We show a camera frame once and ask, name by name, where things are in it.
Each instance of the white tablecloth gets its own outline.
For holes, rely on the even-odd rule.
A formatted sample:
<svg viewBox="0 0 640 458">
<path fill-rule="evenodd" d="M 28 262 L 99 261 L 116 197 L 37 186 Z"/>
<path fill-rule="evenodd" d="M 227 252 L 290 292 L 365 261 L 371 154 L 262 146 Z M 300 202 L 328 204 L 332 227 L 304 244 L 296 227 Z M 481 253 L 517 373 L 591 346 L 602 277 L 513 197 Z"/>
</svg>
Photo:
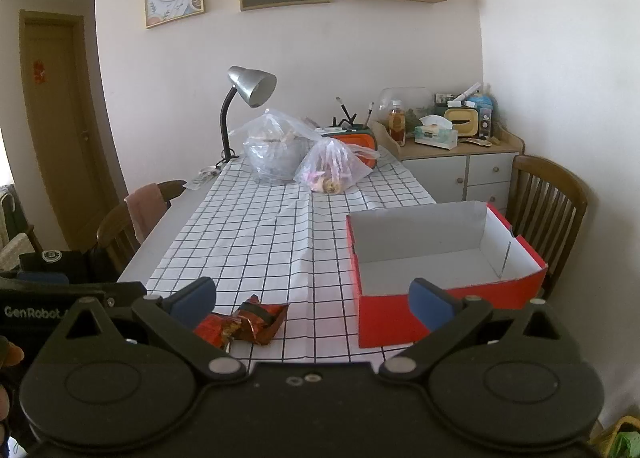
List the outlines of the white tablecloth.
<svg viewBox="0 0 640 458">
<path fill-rule="evenodd" d="M 251 295 L 290 303 L 268 346 L 235 341 L 230 353 L 254 361 L 370 361 L 374 368 L 406 346 L 360 348 L 346 216 L 350 211 L 434 203 L 384 148 L 378 167 L 336 196 L 297 183 L 256 182 L 247 163 L 225 166 L 176 237 L 146 287 L 167 296 L 200 276 L 218 286 L 216 312 L 231 314 Z"/>
</svg>

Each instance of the clear plastic bag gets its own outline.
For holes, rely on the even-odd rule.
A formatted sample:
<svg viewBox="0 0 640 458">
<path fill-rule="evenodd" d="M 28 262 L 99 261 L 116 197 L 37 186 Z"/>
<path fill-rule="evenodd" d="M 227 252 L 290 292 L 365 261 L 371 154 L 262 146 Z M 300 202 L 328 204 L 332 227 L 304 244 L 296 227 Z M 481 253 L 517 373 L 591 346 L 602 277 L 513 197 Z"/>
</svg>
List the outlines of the clear plastic bag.
<svg viewBox="0 0 640 458">
<path fill-rule="evenodd" d="M 330 137 L 322 139 L 302 161 L 294 180 L 315 193 L 344 193 L 373 171 L 358 157 L 377 160 L 380 153 Z"/>
<path fill-rule="evenodd" d="M 322 139 L 302 121 L 276 110 L 233 130 L 247 133 L 244 154 L 259 180 L 274 185 L 293 181 L 313 142 Z"/>
</svg>

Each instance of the orange container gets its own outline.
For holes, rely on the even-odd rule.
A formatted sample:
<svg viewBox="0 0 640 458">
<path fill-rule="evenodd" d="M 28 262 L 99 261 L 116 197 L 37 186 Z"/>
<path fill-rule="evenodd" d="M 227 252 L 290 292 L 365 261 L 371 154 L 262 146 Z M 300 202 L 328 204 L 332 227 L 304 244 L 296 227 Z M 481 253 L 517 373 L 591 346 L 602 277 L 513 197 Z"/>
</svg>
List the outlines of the orange container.
<svg viewBox="0 0 640 458">
<path fill-rule="evenodd" d="M 333 137 L 345 144 L 355 144 L 356 146 L 362 146 L 363 148 L 378 149 L 378 142 L 373 135 L 373 131 L 369 130 L 369 128 L 361 131 L 350 131 L 348 133 L 329 134 L 326 135 L 326 137 Z M 371 169 L 376 167 L 376 164 L 378 163 L 375 159 L 366 159 L 364 157 L 358 158 Z"/>
</svg>

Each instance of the paintbrush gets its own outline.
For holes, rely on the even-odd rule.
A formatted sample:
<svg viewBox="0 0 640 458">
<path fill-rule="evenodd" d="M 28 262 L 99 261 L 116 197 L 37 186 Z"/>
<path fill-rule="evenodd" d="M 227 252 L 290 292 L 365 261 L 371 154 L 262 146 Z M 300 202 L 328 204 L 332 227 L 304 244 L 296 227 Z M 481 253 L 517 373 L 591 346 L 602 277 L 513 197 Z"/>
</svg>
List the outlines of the paintbrush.
<svg viewBox="0 0 640 458">
<path fill-rule="evenodd" d="M 336 97 L 335 100 L 338 101 L 338 104 L 340 105 L 340 108 L 342 108 L 342 111 L 347 116 L 347 120 L 349 121 L 349 124 L 351 126 L 353 126 L 353 122 L 354 122 L 354 120 L 356 120 L 356 115 L 358 115 L 358 114 L 355 114 L 353 117 L 351 117 L 349 115 L 349 111 L 347 110 L 347 106 L 344 105 L 344 103 L 342 102 L 342 99 L 340 99 L 339 97 Z"/>
<path fill-rule="evenodd" d="M 375 103 L 371 103 L 371 106 L 369 106 L 369 113 L 367 114 L 367 120 L 364 121 L 364 127 L 366 128 L 367 125 L 369 125 L 369 119 L 371 118 L 371 114 L 373 113 L 373 106 L 375 106 Z"/>
</svg>

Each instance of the red box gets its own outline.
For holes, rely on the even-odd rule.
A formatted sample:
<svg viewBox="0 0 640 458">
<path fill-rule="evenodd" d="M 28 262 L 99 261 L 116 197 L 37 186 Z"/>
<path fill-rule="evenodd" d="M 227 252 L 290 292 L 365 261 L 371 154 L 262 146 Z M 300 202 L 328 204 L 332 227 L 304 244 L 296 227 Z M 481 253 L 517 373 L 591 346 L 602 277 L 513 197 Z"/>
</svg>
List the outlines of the red box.
<svg viewBox="0 0 640 458">
<path fill-rule="evenodd" d="M 347 216 L 362 348 L 413 343 L 428 330 L 411 314 L 409 285 L 425 278 L 451 295 L 519 309 L 536 297 L 545 261 L 482 202 L 375 209 Z"/>
</svg>

